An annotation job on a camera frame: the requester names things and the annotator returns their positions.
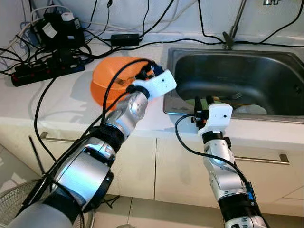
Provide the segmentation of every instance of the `black power adapter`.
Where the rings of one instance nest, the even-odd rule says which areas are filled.
[[[139,34],[115,34],[111,36],[111,46],[138,46]]]

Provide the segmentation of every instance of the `metal handle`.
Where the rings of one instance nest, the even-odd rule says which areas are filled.
[[[73,143],[75,140],[72,139],[57,139],[57,138],[48,138],[47,137],[48,132],[42,132],[40,135],[40,138],[44,141],[49,141],[49,142],[61,142],[61,143]]]
[[[260,158],[246,158],[246,157],[235,157],[239,161],[248,161],[248,162],[260,162],[260,163],[270,163],[270,164],[279,164],[279,165],[290,165],[290,162],[286,154],[280,154],[280,160],[271,160],[271,159],[260,159]]]

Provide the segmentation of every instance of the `kitchen counter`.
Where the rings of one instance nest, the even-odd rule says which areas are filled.
[[[121,51],[111,56],[134,56],[150,58],[166,67],[168,49],[212,48],[221,49],[221,45],[206,46],[192,43],[158,44],[146,46],[135,51]],[[93,54],[105,52],[108,47],[92,44]],[[269,50],[294,52],[304,61],[302,48],[282,48],[269,46],[238,45],[235,49]],[[90,82],[95,66],[101,60],[95,60],[86,66],[86,70],[68,76],[59,77],[47,92],[40,109],[38,125],[49,129],[84,130],[101,112],[101,107],[93,100]],[[33,125],[38,99],[50,80],[21,87],[14,87],[8,76],[1,75],[0,82],[0,124]],[[136,126],[133,134],[153,137],[175,137],[174,123],[179,118],[162,111],[163,97],[151,101],[146,115]],[[197,129],[189,120],[180,125],[180,132],[187,140],[200,140]],[[282,150],[303,150],[304,125],[298,123],[280,123],[232,119],[227,129],[233,145],[246,145]]]

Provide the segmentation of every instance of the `orange plastic bowl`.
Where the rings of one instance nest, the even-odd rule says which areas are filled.
[[[107,87],[114,75],[127,63],[132,62],[138,57],[107,57],[102,60],[93,72],[91,83],[91,94],[94,100],[103,106],[104,96]],[[110,90],[107,107],[135,80],[135,76],[140,72],[147,62],[138,62],[127,67],[116,80]]]

